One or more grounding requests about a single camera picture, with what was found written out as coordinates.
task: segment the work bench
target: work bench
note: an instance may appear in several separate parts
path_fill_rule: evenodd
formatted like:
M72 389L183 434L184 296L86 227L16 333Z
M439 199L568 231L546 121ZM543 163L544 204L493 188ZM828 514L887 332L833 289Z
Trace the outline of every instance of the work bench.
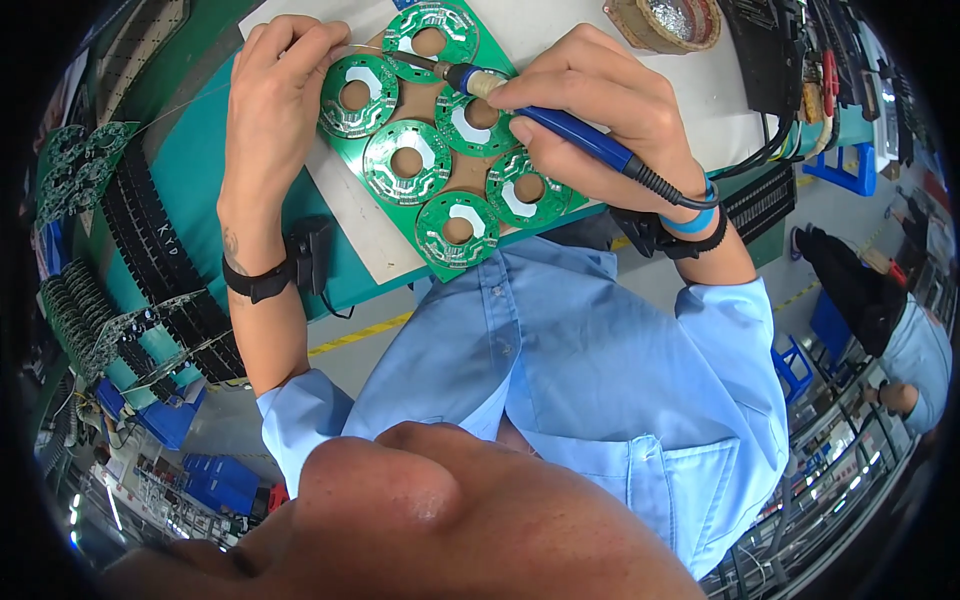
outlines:
M184 109L163 116L134 139L144 144L156 192L166 209L170 223L190 260L216 301L227 309L227 288L221 275L223 253L220 225L215 212L224 173L224 144L232 56L242 44L238 23L259 6L258 0L192 0L190 16L180 30L151 59L134 83L118 112L124 120L150 123L178 104L193 100ZM323 10L353 25L351 16L384 10L389 0L357 0L326 3L317 9L308 0L271 0L271 11L311 12ZM471 6L490 29L505 53L522 70L536 55L578 22L591 22L615 38L620 35L603 14L602 2L591 0L477 0ZM536 28L530 23L536 22ZM355 41L376 31L355 31ZM713 49L686 56L653 55L636 51L648 67L660 72L674 85L687 136L694 156L711 173L739 162L759 149L763 133L758 113L746 106L736 54L729 32L721 35ZM769 117L769 128L777 122ZM804 125L801 152L814 144L820 126ZM793 136L786 147L793 147ZM859 114L859 107L841 110L839 145L870 142L873 130ZM722 194L730 194L752 176L731 178L721 183ZM551 228L597 213L601 204L563 216ZM330 214L307 169L302 169L287 195L283 224L289 227L305 215ZM501 244L510 244L540 232L527 229L506 236ZM779 228L777 244L782 241ZM100 209L92 225L76 226L74 252L85 256L97 271L121 311L147 305L120 253L109 235ZM337 227L334 235L328 298L336 309L349 308L385 294L400 286L428 276L423 266L385 283L377 283L365 268L357 250ZM302 295L308 321L327 314L320 298ZM154 356L162 357L177 349L162 328L141 338ZM111 380L118 386L132 383L132 372L124 366L111 367ZM179 373L177 381L186 383L199 376L191 368Z

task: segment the forearm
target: forearm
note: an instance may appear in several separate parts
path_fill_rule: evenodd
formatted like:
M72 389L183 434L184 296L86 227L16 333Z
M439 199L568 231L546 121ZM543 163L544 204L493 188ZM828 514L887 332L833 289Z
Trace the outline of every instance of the forearm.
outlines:
M920 392L908 383L890 383L880 388L880 403L901 415L909 415L917 405Z
M224 256L230 268L245 276L267 273L286 258L280 215L237 214L224 197L218 204ZM279 295L256 305L228 290L230 320L247 378L257 396L306 372L306 315L291 282Z
M671 219L678 222L691 221L696 214L690 210L681 215L685 218ZM680 233L667 228L678 239L700 241L707 239L716 230L720 219L719 210L714 211L713 220L699 233ZM754 261L743 245L743 240L732 223L727 223L727 233L720 245L700 254L699 258L682 258L674 261L677 271L684 280L705 285L739 285L756 279Z

